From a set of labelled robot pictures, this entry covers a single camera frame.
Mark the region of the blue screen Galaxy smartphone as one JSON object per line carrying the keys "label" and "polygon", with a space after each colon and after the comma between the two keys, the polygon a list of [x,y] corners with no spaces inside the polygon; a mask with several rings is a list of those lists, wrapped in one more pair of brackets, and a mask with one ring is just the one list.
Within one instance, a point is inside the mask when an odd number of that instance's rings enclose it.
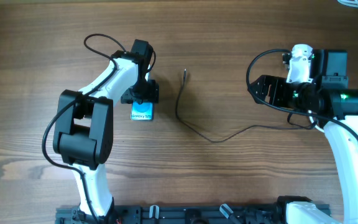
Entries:
{"label": "blue screen Galaxy smartphone", "polygon": [[154,118],[154,104],[152,98],[152,82],[149,80],[150,72],[145,75],[147,81],[147,92],[142,100],[135,100],[132,103],[131,120],[133,121],[152,121]]}

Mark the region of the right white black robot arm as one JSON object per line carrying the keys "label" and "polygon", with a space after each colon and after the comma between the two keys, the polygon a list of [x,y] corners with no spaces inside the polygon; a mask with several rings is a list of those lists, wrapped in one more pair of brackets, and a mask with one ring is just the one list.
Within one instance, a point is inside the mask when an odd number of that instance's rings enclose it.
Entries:
{"label": "right white black robot arm", "polygon": [[358,223],[358,89],[348,87],[347,52],[296,45],[281,49],[287,77],[262,75],[246,85],[254,101],[288,114],[312,116],[334,155],[344,223]]}

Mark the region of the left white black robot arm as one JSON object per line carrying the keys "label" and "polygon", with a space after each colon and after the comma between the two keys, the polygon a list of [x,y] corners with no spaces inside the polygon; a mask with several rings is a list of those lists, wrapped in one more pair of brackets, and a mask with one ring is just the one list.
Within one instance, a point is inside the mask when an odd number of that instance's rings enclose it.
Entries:
{"label": "left white black robot arm", "polygon": [[105,163],[113,145],[114,107],[131,105],[132,120],[151,121],[159,99],[159,85],[149,77],[156,55],[147,41],[136,39],[130,50],[121,48],[107,58],[108,67],[93,82],[61,93],[48,125],[54,130],[53,150],[62,157],[60,167],[75,176],[81,199],[77,212],[85,223],[113,221]]}

